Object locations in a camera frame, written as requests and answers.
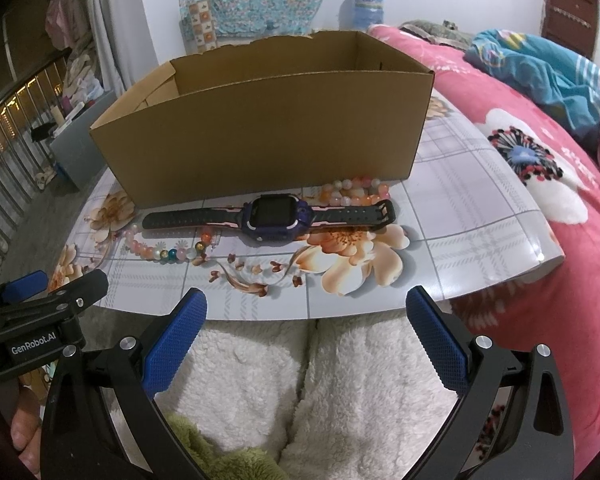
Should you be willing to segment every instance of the door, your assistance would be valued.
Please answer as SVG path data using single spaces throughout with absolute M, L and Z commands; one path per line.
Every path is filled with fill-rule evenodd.
M 546 0 L 542 37 L 593 58 L 598 0 Z

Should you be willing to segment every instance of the green fluffy cloth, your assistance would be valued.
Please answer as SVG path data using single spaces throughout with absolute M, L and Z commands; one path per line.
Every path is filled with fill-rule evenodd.
M 166 420 L 193 460 L 211 480 L 288 480 L 275 460 L 257 447 L 219 455 L 200 435 L 198 428 L 183 416 L 169 414 Z

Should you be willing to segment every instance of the watch face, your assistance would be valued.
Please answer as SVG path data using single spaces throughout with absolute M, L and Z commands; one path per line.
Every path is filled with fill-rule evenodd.
M 298 201 L 289 195 L 261 196 L 253 201 L 249 223 L 254 228 L 288 227 L 296 221 Z

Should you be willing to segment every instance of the purple smartwatch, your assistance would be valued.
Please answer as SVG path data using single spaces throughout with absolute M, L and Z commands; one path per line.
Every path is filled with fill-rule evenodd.
M 214 226 L 240 230 L 259 242 L 290 242 L 315 229 L 378 230 L 395 222 L 391 200 L 375 205 L 310 206 L 292 194 L 262 195 L 243 207 L 203 207 L 149 213 L 143 229 Z

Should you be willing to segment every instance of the open cardboard box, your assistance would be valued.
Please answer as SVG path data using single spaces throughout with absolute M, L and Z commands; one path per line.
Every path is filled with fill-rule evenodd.
M 361 32 L 276 36 L 164 63 L 91 127 L 136 205 L 407 178 L 433 72 Z

